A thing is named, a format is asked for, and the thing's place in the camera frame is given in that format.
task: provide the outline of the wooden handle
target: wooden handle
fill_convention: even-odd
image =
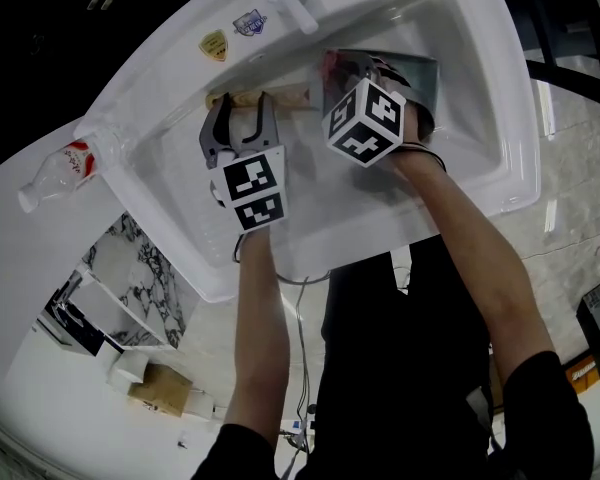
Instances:
[[[307,84],[283,85],[280,87],[271,87],[267,89],[258,89],[254,91],[230,92],[231,106],[234,108],[257,107],[258,99],[266,91],[273,97],[276,105],[286,108],[308,109],[313,108],[309,97],[309,86]],[[222,98],[222,94],[209,94],[205,98],[207,109],[211,109],[213,103]]]

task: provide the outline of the forearm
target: forearm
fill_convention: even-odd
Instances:
[[[422,153],[403,153],[396,155],[394,161],[438,226],[453,263],[487,324],[496,364],[505,382],[524,359],[552,350],[522,261],[433,158]]]
[[[240,253],[236,387],[225,423],[250,428],[275,449],[289,382],[289,335],[269,231],[247,235]]]

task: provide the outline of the sink basin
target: sink basin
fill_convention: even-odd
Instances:
[[[209,192],[198,136],[209,92],[306,82],[324,48],[430,56],[440,78],[431,148],[487,215],[539,196],[531,87],[503,0],[308,0],[319,24],[307,36],[264,0],[192,0],[127,61],[76,129],[124,129],[136,144],[104,177],[169,261],[208,301],[235,295],[237,234]],[[233,21],[258,9],[260,34]],[[202,38],[223,30],[224,62]],[[286,146],[290,218],[274,225],[285,277],[321,275],[437,233],[422,203],[389,169],[360,168],[326,149],[320,111],[278,109]],[[253,113],[232,122],[253,133]]]

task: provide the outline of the floor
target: floor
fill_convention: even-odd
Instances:
[[[592,74],[596,70],[582,58],[574,58],[573,67]],[[557,352],[566,362],[587,349],[575,310],[581,297],[600,283],[600,105],[556,87],[544,88],[550,89],[554,129],[546,127],[540,137],[542,196],[533,206],[497,216],[493,222],[522,257]],[[396,281],[403,286],[411,264],[408,247],[392,256]],[[301,304],[312,401],[324,361],[320,326],[327,289],[327,283],[307,287]],[[292,346],[285,418],[293,418],[302,379],[293,316],[299,291],[282,286]],[[180,350],[160,352],[155,359],[179,370],[211,394],[217,406],[226,407],[234,382],[235,324],[235,301],[200,303]]]

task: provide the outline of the black bracelet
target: black bracelet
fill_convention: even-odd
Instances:
[[[433,151],[431,151],[427,146],[425,146],[424,144],[421,144],[419,142],[403,142],[402,144],[400,144],[400,146],[398,146],[396,149],[391,151],[389,154],[392,155],[392,154],[396,154],[396,153],[406,153],[406,152],[426,153],[428,155],[431,155],[440,164],[440,167],[442,167],[442,170],[444,172],[447,172],[447,166],[444,164],[444,161],[442,160],[442,158],[440,158],[440,156],[438,156]]]

